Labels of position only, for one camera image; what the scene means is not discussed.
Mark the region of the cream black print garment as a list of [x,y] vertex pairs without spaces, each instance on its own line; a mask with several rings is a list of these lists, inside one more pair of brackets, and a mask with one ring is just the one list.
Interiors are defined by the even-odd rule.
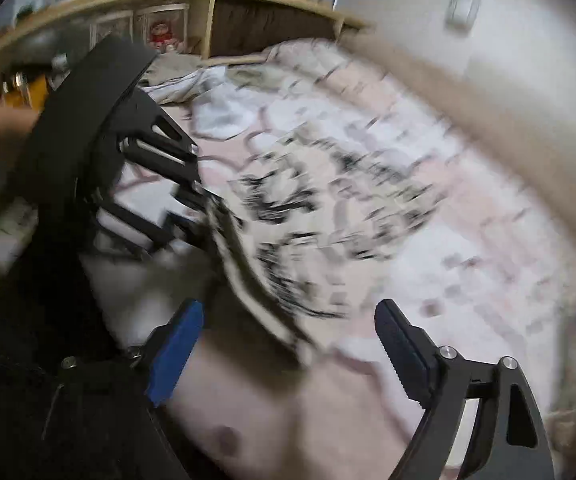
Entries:
[[231,290],[303,366],[373,308],[442,193],[381,153],[294,130],[207,204]]

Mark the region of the white crumpled garment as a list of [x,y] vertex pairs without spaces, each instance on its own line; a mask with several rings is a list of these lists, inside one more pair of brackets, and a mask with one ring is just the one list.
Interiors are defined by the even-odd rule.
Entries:
[[216,140],[244,132],[263,105],[257,92],[237,87],[223,65],[199,68],[143,90],[160,106],[188,105],[193,131]]

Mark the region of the red toy in box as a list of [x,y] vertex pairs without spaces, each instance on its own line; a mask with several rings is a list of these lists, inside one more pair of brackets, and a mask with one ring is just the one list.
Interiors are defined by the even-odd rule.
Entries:
[[174,51],[177,39],[173,34],[171,22],[166,20],[154,22],[149,27],[148,42],[159,52]]

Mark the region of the wooden headboard shelf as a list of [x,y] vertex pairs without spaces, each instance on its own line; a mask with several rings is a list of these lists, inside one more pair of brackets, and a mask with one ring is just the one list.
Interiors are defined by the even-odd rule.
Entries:
[[371,26],[314,0],[70,0],[0,34],[0,92],[7,76],[31,65],[74,64],[108,35],[151,47],[149,27],[161,20],[171,22],[174,51],[203,60],[302,38],[337,40]]

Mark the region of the bear pattern bed blanket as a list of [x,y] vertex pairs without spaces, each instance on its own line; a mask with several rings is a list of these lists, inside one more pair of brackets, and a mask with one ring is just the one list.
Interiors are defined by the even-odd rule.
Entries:
[[324,40],[154,87],[108,37],[5,194],[0,478],[552,479],[576,243]]

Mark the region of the beige rolled duvet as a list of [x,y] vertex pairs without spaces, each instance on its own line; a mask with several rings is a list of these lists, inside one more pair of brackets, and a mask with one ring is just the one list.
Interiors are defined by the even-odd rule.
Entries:
[[340,44],[390,72],[516,171],[576,235],[576,132],[553,109],[496,70],[459,79],[372,32],[344,32]]

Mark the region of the white hanging wall bag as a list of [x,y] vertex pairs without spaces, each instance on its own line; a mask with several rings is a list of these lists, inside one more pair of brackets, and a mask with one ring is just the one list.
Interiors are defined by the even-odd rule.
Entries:
[[482,0],[449,0],[445,24],[456,32],[470,32]]

